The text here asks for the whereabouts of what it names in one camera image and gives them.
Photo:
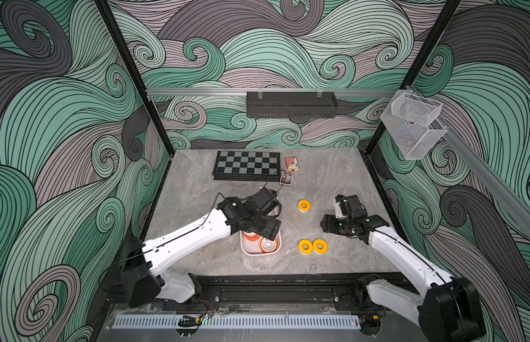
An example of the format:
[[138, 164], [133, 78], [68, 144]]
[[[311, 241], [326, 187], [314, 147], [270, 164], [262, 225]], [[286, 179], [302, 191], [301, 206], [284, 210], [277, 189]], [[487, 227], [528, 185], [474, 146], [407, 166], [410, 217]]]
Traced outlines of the white storage box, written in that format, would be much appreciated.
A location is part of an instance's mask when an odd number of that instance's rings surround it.
[[267, 257], [279, 252], [282, 247], [282, 234], [278, 231], [275, 240], [268, 240], [256, 233], [239, 233], [242, 252], [248, 257]]

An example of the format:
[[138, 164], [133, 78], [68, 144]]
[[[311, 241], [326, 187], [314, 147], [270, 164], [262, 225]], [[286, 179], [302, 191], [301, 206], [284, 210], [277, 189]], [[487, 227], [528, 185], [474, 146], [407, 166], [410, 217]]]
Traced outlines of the orange tape roll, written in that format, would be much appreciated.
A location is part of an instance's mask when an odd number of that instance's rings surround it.
[[266, 238], [263, 238], [260, 242], [260, 250], [263, 254], [269, 254], [269, 253], [274, 253], [276, 252], [277, 248], [278, 248], [278, 244], [276, 242], [276, 240], [270, 240], [270, 239], [266, 239]]
[[259, 241], [262, 237], [254, 232], [242, 232], [242, 236], [250, 242]]

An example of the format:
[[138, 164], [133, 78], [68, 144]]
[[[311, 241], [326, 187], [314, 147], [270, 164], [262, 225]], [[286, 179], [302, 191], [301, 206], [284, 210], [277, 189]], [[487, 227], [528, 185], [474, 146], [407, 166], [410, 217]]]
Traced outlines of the yellow tape roll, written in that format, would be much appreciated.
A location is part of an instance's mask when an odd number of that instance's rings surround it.
[[308, 200], [302, 199], [298, 202], [298, 210], [306, 213], [311, 209], [311, 203]]
[[311, 255], [313, 253], [313, 242], [308, 239], [302, 239], [298, 245], [299, 253], [302, 255]]
[[313, 241], [313, 252], [318, 255], [324, 255], [328, 251], [328, 245], [323, 239]]

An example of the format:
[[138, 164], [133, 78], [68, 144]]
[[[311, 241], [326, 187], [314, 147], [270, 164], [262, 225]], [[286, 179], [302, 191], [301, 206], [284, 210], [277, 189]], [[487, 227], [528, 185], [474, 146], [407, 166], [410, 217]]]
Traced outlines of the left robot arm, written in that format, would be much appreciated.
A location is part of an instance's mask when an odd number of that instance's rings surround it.
[[168, 274], [168, 269], [193, 252], [239, 232], [273, 240], [281, 222], [272, 214], [281, 209], [278, 193], [261, 188], [247, 198], [217, 194], [208, 213], [196, 221], [155, 239], [135, 239], [122, 249], [120, 277], [130, 308], [163, 299], [193, 304], [202, 287], [191, 273]]

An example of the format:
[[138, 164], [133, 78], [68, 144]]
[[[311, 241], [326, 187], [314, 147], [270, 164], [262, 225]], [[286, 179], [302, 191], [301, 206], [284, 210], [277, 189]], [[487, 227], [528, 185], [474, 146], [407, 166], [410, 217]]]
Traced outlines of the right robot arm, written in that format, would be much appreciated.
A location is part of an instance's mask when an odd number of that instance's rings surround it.
[[356, 195], [337, 195], [335, 213], [320, 223], [326, 233], [356, 238], [388, 259], [412, 284], [413, 292], [376, 274], [360, 278], [354, 299], [363, 309], [390, 309], [420, 328], [429, 341], [473, 341], [486, 334], [475, 285], [441, 269], [402, 239], [378, 215], [369, 215]]

